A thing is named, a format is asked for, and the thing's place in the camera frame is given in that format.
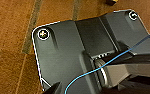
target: mounting hole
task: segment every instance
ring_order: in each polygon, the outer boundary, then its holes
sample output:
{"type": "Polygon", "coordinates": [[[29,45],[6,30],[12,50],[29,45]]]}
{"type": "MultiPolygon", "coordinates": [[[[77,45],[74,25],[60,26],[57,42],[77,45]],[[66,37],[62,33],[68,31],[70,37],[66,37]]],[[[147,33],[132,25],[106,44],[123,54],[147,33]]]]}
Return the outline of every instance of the mounting hole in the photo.
{"type": "Polygon", "coordinates": [[[130,12],[129,12],[129,18],[130,18],[131,20],[135,21],[135,20],[137,19],[137,17],[138,17],[138,15],[137,15],[136,12],[134,12],[134,11],[130,11],[130,12]]]}
{"type": "Polygon", "coordinates": [[[46,40],[49,38],[49,30],[47,29],[40,29],[38,31],[38,37],[41,39],[41,40],[46,40]]]}

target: wooden floor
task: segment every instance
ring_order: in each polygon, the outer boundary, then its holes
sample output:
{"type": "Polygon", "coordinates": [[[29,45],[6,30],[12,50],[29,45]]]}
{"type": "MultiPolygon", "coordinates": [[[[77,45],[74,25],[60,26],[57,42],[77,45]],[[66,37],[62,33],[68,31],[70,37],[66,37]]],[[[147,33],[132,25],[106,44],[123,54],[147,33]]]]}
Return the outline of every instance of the wooden floor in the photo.
{"type": "Polygon", "coordinates": [[[0,0],[0,94],[41,94],[33,28],[65,20],[81,20],[114,10],[133,9],[150,33],[150,0],[0,0]]]}

